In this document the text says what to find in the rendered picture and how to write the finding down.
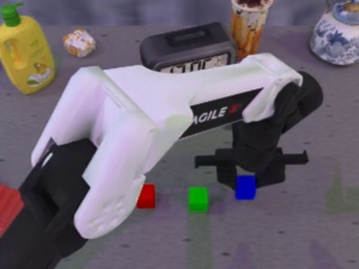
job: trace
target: green bottle cap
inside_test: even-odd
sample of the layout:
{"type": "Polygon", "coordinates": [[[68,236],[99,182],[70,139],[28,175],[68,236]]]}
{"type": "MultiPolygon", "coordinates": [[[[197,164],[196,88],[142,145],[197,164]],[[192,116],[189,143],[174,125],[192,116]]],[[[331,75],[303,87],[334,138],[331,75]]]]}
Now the green bottle cap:
{"type": "Polygon", "coordinates": [[[1,8],[1,16],[6,26],[15,27],[20,24],[21,18],[16,8],[22,5],[23,3],[6,4],[1,8]]]}

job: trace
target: ceramic teapot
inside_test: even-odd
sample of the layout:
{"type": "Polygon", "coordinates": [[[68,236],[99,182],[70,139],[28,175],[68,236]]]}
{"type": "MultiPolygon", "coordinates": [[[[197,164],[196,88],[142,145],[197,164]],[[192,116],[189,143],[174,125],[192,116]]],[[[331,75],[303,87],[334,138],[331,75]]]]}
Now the ceramic teapot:
{"type": "Polygon", "coordinates": [[[336,65],[359,62],[359,0],[326,0],[327,9],[314,27],[310,48],[336,65]]]}

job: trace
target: blue cube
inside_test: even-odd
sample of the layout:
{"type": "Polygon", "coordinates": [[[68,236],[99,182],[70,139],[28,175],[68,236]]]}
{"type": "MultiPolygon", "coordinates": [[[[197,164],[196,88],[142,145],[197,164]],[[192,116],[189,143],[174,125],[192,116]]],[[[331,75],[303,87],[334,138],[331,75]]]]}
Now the blue cube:
{"type": "Polygon", "coordinates": [[[237,200],[254,200],[256,197],[257,187],[254,175],[237,176],[236,199],[237,200]]]}

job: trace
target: gray table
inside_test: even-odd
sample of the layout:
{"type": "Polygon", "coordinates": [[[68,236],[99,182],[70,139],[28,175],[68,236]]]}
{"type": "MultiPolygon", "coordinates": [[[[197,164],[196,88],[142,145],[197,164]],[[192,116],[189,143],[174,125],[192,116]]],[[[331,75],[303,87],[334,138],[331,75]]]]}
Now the gray table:
{"type": "MultiPolygon", "coordinates": [[[[18,187],[26,177],[31,151],[78,68],[139,64],[144,37],[177,28],[92,27],[98,49],[84,59],[63,49],[62,36],[74,28],[45,28],[60,66],[51,86],[23,96],[0,69],[0,183],[18,187]]],[[[268,27],[260,48],[323,86],[323,107],[280,142],[286,152],[307,149],[309,164],[289,167],[287,182],[261,189],[255,201],[238,202],[216,183],[214,169],[193,168],[195,155],[230,146],[230,133],[218,129],[181,141],[148,176],[158,190],[156,210],[135,210],[116,231],[90,241],[58,268],[358,268],[359,66],[318,60],[307,48],[309,36],[309,28],[268,27]],[[209,187],[208,214],[187,212],[191,185],[209,187]]]]}

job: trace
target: digital alarm clock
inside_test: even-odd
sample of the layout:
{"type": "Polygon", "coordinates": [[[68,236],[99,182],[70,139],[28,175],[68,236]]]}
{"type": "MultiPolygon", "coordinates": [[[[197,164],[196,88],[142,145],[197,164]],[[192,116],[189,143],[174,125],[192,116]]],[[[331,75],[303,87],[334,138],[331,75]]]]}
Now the digital alarm clock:
{"type": "Polygon", "coordinates": [[[142,64],[165,73],[186,73],[236,62],[236,42],[218,22],[149,36],[140,45],[142,64]]]}

